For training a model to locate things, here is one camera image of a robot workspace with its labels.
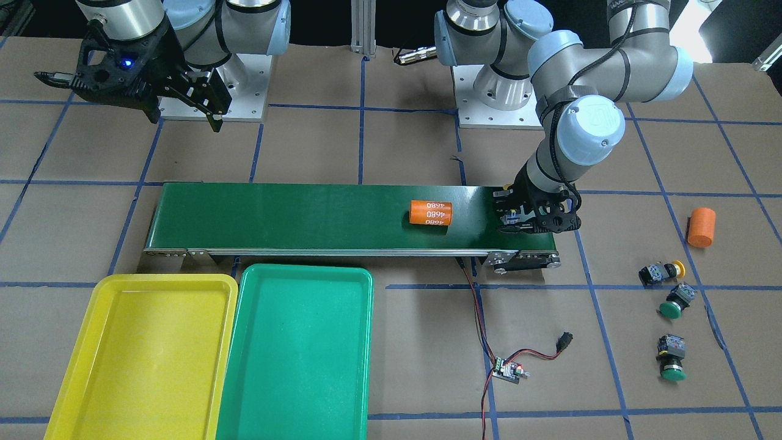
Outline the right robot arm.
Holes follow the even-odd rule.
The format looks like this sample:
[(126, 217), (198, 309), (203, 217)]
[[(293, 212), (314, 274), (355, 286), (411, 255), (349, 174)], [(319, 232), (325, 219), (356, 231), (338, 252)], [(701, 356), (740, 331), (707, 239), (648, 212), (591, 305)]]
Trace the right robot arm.
[(149, 122), (261, 122), (274, 56), (290, 42), (288, 1), (79, 1), (75, 72), (35, 72), (90, 103)]

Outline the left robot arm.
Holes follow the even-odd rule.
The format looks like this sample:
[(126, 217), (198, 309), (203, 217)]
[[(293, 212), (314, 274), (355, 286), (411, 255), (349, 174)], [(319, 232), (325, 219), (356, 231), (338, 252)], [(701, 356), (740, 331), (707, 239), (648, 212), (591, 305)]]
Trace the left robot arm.
[(544, 139), (508, 189), (494, 193), (501, 233), (561, 233), (580, 227), (576, 181), (614, 150), (626, 122), (619, 102), (678, 97), (693, 75), (670, 43), (668, 1), (609, 1), (609, 46), (585, 48), (554, 30), (536, 1), (449, 1), (434, 18), (444, 66), (478, 66), (469, 98), (514, 114), (535, 111)]

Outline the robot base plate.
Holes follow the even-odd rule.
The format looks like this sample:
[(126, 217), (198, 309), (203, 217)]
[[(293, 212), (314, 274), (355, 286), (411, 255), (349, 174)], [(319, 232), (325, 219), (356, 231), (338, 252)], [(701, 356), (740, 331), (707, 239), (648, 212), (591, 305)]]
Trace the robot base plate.
[(215, 112), (217, 122), (263, 121), (266, 109), (266, 97), (271, 80), (274, 56), (257, 54), (234, 54), (226, 64), (213, 70), (208, 86), (197, 86), (192, 90), (192, 102), (196, 102), (196, 93), (206, 98), (204, 106), (215, 111), (219, 105), (229, 105), (224, 112)]
[(461, 128), (542, 130), (530, 78), (508, 79), (489, 65), (451, 68)]

